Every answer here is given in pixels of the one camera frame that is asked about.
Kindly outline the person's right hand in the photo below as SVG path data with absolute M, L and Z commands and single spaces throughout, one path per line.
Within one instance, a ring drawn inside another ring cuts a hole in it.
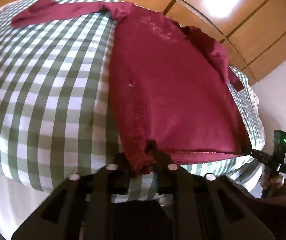
M 281 174 L 271 176 L 269 172 L 264 171 L 260 185 L 262 193 L 267 192 L 267 197 L 286 196 L 286 179 Z

